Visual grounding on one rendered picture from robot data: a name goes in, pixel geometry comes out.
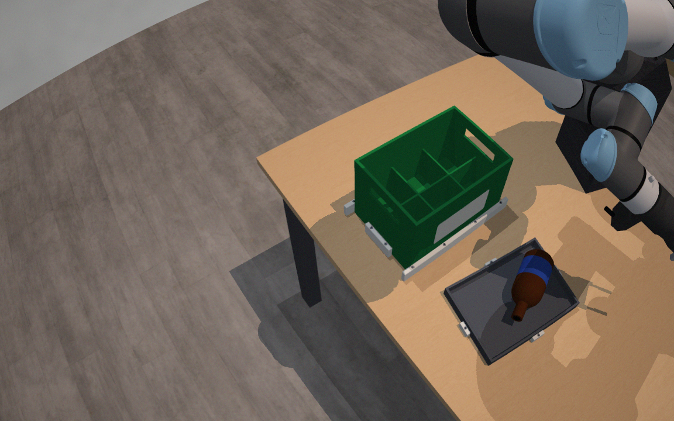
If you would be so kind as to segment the green plastic bottle crate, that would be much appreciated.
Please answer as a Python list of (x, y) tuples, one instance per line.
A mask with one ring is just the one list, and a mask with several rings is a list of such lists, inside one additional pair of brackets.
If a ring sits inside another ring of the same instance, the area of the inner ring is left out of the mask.
[(375, 227), (407, 269), (494, 207), (512, 164), (512, 156), (452, 106), (354, 160), (354, 213)]

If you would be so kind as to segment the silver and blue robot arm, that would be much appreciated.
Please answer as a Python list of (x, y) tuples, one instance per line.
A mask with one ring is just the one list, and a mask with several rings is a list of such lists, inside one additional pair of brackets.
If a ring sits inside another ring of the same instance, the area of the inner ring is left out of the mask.
[(674, 62), (674, 0), (438, 0), (438, 10), (456, 40), (519, 75), (546, 107), (601, 128), (582, 164), (621, 202), (638, 194), (657, 99), (637, 83), (618, 92), (584, 80), (620, 84), (644, 57)]

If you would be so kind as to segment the brown bottle with blue label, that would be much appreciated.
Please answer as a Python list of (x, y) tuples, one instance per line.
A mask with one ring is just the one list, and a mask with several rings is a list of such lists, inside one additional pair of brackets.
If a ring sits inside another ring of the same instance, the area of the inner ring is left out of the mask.
[(522, 322), (527, 308), (532, 308), (541, 301), (553, 267), (553, 259), (546, 251), (526, 252), (511, 290), (513, 301), (516, 303), (511, 315), (513, 320)]

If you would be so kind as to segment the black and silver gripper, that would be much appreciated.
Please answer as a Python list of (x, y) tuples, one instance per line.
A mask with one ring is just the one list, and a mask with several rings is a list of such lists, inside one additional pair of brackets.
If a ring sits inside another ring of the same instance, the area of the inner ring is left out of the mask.
[[(647, 171), (644, 186), (633, 199), (619, 202), (604, 210), (611, 216), (611, 226), (616, 231), (626, 231), (637, 223), (644, 223), (650, 231), (662, 237), (673, 252), (674, 261), (674, 197)], [(630, 212), (631, 211), (631, 212)]]

